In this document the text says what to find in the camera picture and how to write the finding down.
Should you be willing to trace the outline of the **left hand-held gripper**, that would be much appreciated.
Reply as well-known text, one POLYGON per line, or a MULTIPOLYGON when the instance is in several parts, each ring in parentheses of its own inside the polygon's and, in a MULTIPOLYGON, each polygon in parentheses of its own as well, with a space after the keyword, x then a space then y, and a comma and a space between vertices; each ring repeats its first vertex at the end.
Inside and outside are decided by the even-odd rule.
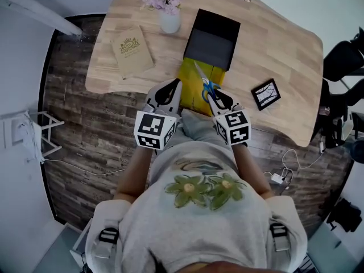
POLYGON ((137 112, 134 136, 138 146, 163 150, 176 131, 179 115, 162 109, 179 108, 183 83, 180 79, 163 81, 147 93, 146 104, 137 112))

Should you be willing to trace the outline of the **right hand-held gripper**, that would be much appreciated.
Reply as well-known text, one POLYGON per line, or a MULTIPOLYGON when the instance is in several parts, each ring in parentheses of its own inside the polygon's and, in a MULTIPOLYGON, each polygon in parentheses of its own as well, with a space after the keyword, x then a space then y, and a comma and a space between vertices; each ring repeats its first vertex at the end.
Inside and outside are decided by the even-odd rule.
POLYGON ((237 98, 223 89, 207 94, 217 133, 229 146, 246 143, 251 136, 251 122, 237 98))

